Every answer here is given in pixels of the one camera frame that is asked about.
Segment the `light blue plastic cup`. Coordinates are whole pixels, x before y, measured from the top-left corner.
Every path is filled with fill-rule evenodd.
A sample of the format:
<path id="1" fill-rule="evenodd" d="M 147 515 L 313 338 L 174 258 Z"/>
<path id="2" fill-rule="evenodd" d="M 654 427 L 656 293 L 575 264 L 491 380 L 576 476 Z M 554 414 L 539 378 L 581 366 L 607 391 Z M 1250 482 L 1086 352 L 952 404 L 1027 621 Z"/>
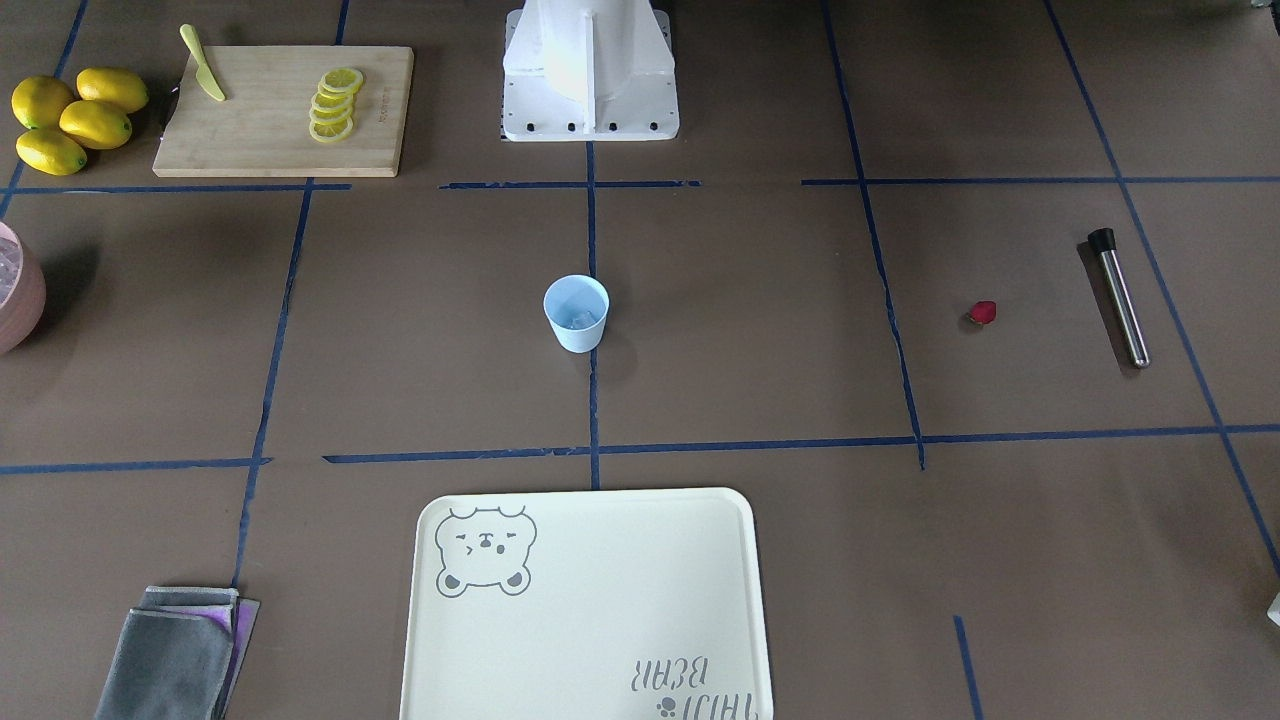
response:
<path id="1" fill-rule="evenodd" d="M 541 306 L 559 346 L 572 354 L 589 354 L 602 341 L 611 296 L 590 275 L 564 275 L 547 288 Z"/>

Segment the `cream bear serving tray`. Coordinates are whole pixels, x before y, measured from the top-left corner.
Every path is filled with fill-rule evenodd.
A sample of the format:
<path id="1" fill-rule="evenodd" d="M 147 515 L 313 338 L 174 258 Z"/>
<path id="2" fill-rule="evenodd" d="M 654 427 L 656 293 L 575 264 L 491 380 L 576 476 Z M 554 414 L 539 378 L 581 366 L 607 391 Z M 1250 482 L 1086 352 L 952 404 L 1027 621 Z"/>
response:
<path id="1" fill-rule="evenodd" d="M 416 527 L 402 719 L 772 719 L 735 489 L 449 495 Z"/>

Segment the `bamboo cutting board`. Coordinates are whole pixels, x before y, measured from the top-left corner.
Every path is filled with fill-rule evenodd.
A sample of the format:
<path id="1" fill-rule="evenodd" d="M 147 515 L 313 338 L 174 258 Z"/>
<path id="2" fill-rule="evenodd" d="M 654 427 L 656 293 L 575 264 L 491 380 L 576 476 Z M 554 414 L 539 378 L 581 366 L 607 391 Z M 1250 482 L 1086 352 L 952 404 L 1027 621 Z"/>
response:
<path id="1" fill-rule="evenodd" d="M 180 78 L 175 110 L 163 131 L 159 177 L 394 177 L 401 164 L 413 50 L 397 46 L 206 46 L 227 97 L 198 86 L 196 64 Z M 352 136 L 321 143 L 308 110 L 326 70 L 365 76 L 355 99 Z"/>

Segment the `steel muddler black tip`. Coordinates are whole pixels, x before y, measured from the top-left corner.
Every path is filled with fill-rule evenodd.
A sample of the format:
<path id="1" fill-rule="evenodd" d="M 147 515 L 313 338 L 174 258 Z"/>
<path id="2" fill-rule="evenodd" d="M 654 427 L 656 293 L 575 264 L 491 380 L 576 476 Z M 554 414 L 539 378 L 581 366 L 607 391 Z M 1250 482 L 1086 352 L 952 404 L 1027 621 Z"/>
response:
<path id="1" fill-rule="evenodd" d="M 1134 368 L 1146 369 L 1151 365 L 1149 350 L 1117 256 L 1114 229 L 1110 227 L 1094 229 L 1088 234 L 1087 242 L 1103 273 L 1128 359 Z"/>

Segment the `ice cube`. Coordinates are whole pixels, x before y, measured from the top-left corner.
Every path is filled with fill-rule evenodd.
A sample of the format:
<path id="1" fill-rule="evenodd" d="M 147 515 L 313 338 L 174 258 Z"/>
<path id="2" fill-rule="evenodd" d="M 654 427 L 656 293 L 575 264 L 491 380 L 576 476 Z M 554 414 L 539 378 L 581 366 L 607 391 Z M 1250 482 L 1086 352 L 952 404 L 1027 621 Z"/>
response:
<path id="1" fill-rule="evenodd" d="M 568 331 L 585 331 L 599 322 L 599 315 L 589 307 L 567 307 L 561 318 L 561 325 Z"/>

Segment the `red strawberry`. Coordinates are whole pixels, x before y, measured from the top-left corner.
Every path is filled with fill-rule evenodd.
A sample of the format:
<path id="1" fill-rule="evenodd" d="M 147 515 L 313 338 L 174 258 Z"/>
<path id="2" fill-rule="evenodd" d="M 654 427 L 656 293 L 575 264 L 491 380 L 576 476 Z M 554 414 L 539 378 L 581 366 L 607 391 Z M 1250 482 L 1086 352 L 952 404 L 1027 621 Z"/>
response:
<path id="1" fill-rule="evenodd" d="M 998 316 L 998 305 L 996 301 L 980 300 L 974 302 L 966 311 L 966 319 L 974 324 L 986 327 L 993 323 Z"/>

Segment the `whole yellow lemon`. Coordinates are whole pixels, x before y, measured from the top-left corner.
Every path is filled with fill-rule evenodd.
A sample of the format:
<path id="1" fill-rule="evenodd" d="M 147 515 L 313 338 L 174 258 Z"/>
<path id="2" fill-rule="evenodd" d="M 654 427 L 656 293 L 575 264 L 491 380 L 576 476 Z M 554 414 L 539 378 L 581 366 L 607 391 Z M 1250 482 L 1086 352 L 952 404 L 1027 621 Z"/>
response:
<path id="1" fill-rule="evenodd" d="M 148 104 L 145 81 L 122 67 L 87 67 L 76 76 L 76 90 L 83 100 L 108 102 L 125 114 L 133 114 Z"/>
<path id="2" fill-rule="evenodd" d="M 58 128 L 63 111 L 77 100 L 64 81 L 51 76 L 31 76 L 12 91 L 10 106 L 27 129 Z"/>
<path id="3" fill-rule="evenodd" d="M 88 163 L 86 150 L 59 129 L 28 129 L 15 140 L 15 151 L 28 167 L 49 176 L 72 176 Z"/>
<path id="4" fill-rule="evenodd" d="M 132 135 L 131 118 L 119 108 L 97 100 L 78 100 L 64 108 L 59 129 L 87 149 L 113 150 Z"/>

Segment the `grey folded cloth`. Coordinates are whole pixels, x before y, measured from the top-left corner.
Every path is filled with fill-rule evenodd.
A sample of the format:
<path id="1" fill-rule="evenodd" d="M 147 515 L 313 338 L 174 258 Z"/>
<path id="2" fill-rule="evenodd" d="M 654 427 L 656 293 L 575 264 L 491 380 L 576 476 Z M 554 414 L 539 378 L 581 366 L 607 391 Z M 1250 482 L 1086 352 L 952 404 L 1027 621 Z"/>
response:
<path id="1" fill-rule="evenodd" d="M 241 593 L 150 585 L 129 610 L 96 719 L 223 719 Z"/>

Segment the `pink bowl of ice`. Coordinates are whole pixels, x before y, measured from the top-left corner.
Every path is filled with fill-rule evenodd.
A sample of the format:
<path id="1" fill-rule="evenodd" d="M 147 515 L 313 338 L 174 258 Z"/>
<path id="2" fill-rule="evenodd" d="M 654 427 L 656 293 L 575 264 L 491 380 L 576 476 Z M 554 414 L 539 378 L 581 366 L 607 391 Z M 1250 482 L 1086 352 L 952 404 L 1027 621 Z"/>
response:
<path id="1" fill-rule="evenodd" d="M 44 268 L 29 245 L 6 223 L 3 238 L 1 355 L 26 341 L 46 307 Z"/>

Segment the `yellow plastic knife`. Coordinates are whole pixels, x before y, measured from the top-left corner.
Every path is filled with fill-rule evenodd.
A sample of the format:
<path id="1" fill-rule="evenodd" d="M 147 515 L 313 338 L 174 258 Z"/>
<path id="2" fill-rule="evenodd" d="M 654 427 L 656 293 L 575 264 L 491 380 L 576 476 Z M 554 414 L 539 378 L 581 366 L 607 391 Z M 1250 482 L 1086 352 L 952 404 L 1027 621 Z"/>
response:
<path id="1" fill-rule="evenodd" d="M 179 35 L 183 44 L 188 49 L 192 61 L 195 63 L 196 83 L 211 100 L 215 102 L 224 102 L 227 100 L 227 94 L 221 88 L 212 70 L 198 31 L 192 24 L 187 23 L 180 26 Z"/>

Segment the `purple folded cloth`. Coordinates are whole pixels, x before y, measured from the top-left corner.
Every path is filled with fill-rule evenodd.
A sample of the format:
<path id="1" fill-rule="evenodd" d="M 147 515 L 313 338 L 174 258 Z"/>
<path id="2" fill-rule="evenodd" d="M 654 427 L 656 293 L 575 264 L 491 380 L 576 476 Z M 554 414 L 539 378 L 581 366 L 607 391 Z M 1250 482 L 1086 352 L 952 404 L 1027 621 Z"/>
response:
<path id="1" fill-rule="evenodd" d="M 214 605 L 206 612 L 230 637 L 230 656 L 220 693 L 214 705 L 211 719 L 225 719 L 234 694 L 244 656 L 250 647 L 253 626 L 259 615 L 260 602 L 236 597 L 229 603 Z"/>

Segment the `lemon slice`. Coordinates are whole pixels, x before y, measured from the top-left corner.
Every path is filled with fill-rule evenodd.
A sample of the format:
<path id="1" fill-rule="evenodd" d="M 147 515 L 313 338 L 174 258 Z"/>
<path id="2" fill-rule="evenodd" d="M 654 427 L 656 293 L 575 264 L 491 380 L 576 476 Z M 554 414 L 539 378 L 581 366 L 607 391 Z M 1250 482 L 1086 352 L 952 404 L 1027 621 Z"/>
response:
<path id="1" fill-rule="evenodd" d="M 353 132 L 355 119 L 352 117 L 344 117 L 334 122 L 311 122 L 308 124 L 308 136 L 319 143 L 337 143 L 352 136 Z"/>
<path id="2" fill-rule="evenodd" d="M 355 96 L 352 94 L 329 94 L 324 91 L 317 91 L 311 97 L 311 110 L 321 114 L 335 114 L 348 109 L 353 105 Z"/>
<path id="3" fill-rule="evenodd" d="M 334 126 L 346 122 L 353 114 L 351 105 L 343 108 L 310 108 L 308 119 L 317 126 Z"/>
<path id="4" fill-rule="evenodd" d="M 317 82 L 317 91 L 333 96 L 355 95 L 364 86 L 365 74 L 355 67 L 329 69 Z"/>

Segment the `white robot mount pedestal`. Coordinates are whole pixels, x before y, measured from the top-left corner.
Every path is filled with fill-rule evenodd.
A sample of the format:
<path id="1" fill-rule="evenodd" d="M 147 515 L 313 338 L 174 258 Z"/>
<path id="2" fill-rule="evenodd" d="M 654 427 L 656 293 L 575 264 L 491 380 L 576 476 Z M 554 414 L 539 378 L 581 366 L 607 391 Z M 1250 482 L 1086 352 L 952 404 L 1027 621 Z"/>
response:
<path id="1" fill-rule="evenodd" d="M 678 135 L 669 15 L 649 1 L 526 1 L 506 17 L 502 65 L 506 141 Z"/>

